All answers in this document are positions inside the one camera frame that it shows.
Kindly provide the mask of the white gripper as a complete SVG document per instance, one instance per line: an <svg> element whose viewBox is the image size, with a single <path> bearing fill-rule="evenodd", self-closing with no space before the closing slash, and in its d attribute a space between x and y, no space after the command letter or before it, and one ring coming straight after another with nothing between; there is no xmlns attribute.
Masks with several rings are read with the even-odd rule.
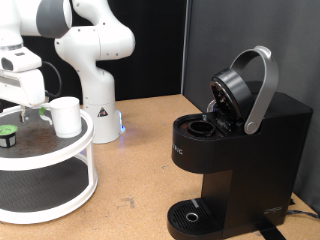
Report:
<svg viewBox="0 0 320 240"><path fill-rule="evenodd" d="M41 71L38 69L20 73L2 71L0 98L19 104L21 122L25 123L26 107L34 107L45 101L45 86Z"/></svg>

